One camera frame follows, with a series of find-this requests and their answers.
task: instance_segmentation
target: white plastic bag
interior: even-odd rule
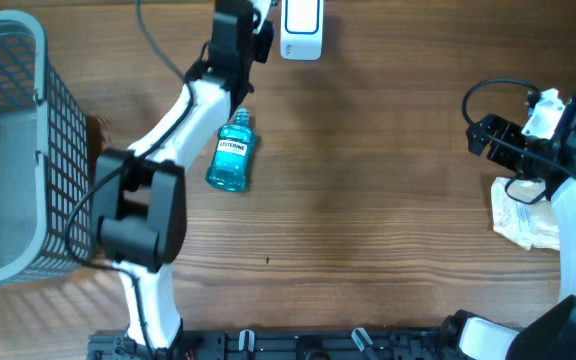
[[[492,184],[493,229],[510,241],[530,250],[532,246],[559,250],[559,227],[550,201],[542,199],[534,205],[517,202],[504,190],[508,178],[497,178]],[[521,200],[532,200],[544,190],[544,183],[517,180],[508,192]]]

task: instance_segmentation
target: wood grain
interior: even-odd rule
[[[148,5],[144,17],[187,68],[211,9]],[[139,138],[178,97],[131,6],[27,11],[106,144]],[[324,44],[318,62],[285,61],[275,46],[254,66],[246,105],[262,141],[248,193],[203,180],[214,141],[188,174],[189,231],[175,262],[185,326],[430,326],[460,308],[522,326],[553,306],[558,254],[492,231],[490,185],[508,173],[467,153],[459,106],[488,77],[576,92],[576,6],[333,1]],[[484,94],[474,117],[525,119],[523,90]],[[0,359],[79,359],[88,334],[126,324],[114,275],[0,289]]]

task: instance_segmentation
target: listerine label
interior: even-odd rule
[[[246,151],[248,150],[248,145],[238,143],[236,141],[230,140],[219,140],[217,145],[217,151],[223,151],[231,154],[246,156]]]

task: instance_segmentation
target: blue liquid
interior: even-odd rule
[[[217,189],[245,191],[255,140],[255,133],[249,125],[248,111],[237,110],[234,124],[224,125],[217,133],[217,149],[206,172],[206,181]]]

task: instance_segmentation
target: basket bottom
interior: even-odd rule
[[[0,268],[23,253],[37,226],[37,113],[0,115]]]

